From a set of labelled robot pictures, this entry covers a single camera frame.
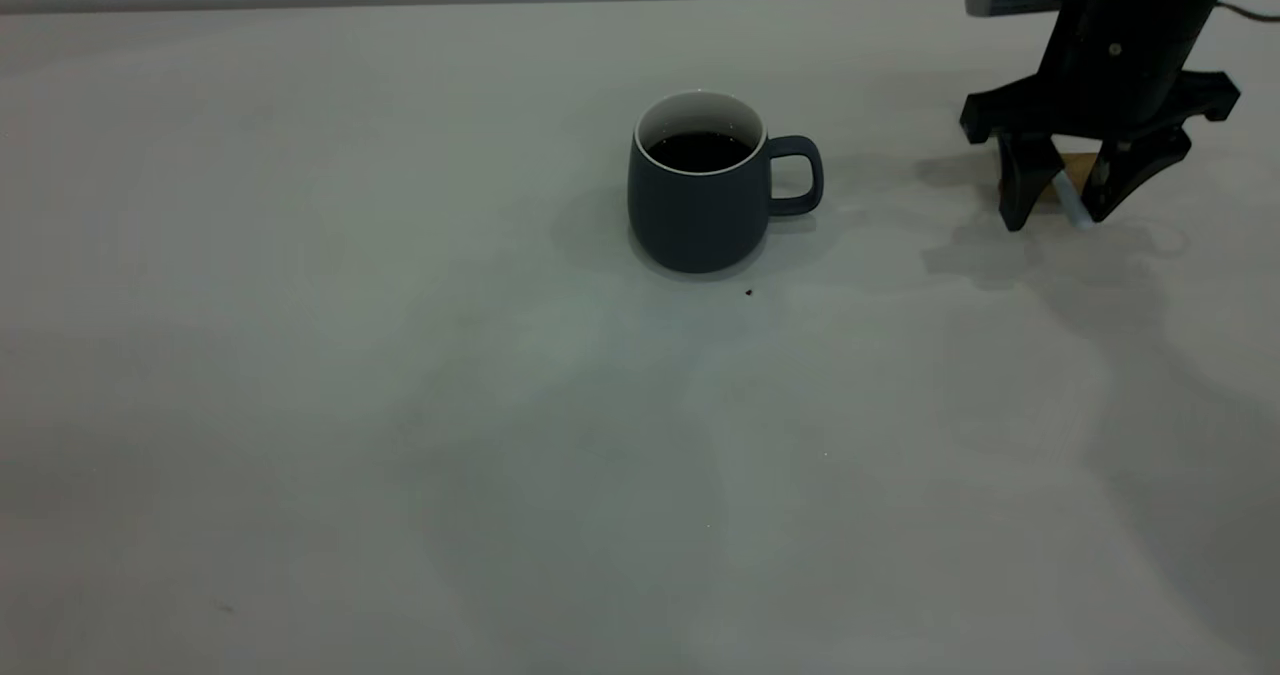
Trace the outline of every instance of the mug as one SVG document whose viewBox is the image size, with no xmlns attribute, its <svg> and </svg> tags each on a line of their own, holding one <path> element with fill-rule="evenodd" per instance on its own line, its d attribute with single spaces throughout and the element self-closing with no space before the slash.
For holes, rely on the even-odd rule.
<svg viewBox="0 0 1280 675">
<path fill-rule="evenodd" d="M 813 187 L 773 200 L 771 161 L 788 155 L 809 160 Z M 716 169 L 700 172 L 699 165 Z M 764 120 L 736 97 L 681 92 L 659 100 L 636 123 L 627 215 L 636 241 L 660 265 L 710 273 L 750 255 L 771 215 L 817 207 L 822 184 L 822 158 L 812 140 L 769 138 Z"/>
</svg>

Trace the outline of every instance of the cable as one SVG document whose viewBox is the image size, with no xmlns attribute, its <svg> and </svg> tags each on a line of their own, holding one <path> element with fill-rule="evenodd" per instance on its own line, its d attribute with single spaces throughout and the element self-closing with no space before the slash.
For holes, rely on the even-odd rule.
<svg viewBox="0 0 1280 675">
<path fill-rule="evenodd" d="M 1256 23 L 1280 23 L 1280 15 L 1263 15 L 1262 13 L 1245 10 L 1244 8 L 1240 8 L 1239 5 L 1233 5 L 1230 3 L 1219 3 L 1217 6 L 1230 10 L 1236 15 L 1242 15 L 1242 18 L 1252 19 Z"/>
</svg>

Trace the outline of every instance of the dark liquid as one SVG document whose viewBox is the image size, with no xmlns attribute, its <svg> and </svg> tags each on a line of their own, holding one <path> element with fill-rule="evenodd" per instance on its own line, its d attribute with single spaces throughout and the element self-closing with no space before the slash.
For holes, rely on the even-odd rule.
<svg viewBox="0 0 1280 675">
<path fill-rule="evenodd" d="M 673 170 L 714 173 L 737 165 L 751 155 L 751 149 L 719 133 L 686 133 L 671 136 L 649 147 L 649 156 Z"/>
</svg>

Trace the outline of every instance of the white table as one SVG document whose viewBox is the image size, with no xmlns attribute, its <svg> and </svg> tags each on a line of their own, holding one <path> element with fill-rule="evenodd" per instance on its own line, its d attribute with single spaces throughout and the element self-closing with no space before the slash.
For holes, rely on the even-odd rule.
<svg viewBox="0 0 1280 675">
<path fill-rule="evenodd" d="M 1212 15 L 1231 119 L 1011 234 L 956 119 L 1051 24 L 6 15 L 0 672 L 1276 671 L 1280 28 Z M 699 86 L 827 200 L 686 278 L 623 179 Z"/>
</svg>

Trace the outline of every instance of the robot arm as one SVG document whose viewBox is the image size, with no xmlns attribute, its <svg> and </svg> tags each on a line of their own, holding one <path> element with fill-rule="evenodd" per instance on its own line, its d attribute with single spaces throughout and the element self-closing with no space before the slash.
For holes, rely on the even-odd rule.
<svg viewBox="0 0 1280 675">
<path fill-rule="evenodd" d="M 1010 231 L 1062 169 L 1053 134 L 1101 140 L 1082 193 L 1101 223 L 1138 186 L 1183 160 L 1193 115 L 1225 120 L 1239 90 L 1225 73 L 1183 70 L 1217 0 L 965 0 L 973 15 L 1057 10 L 1036 74 L 970 95 L 960 124 L 969 142 L 995 134 L 1000 213 Z"/>
</svg>

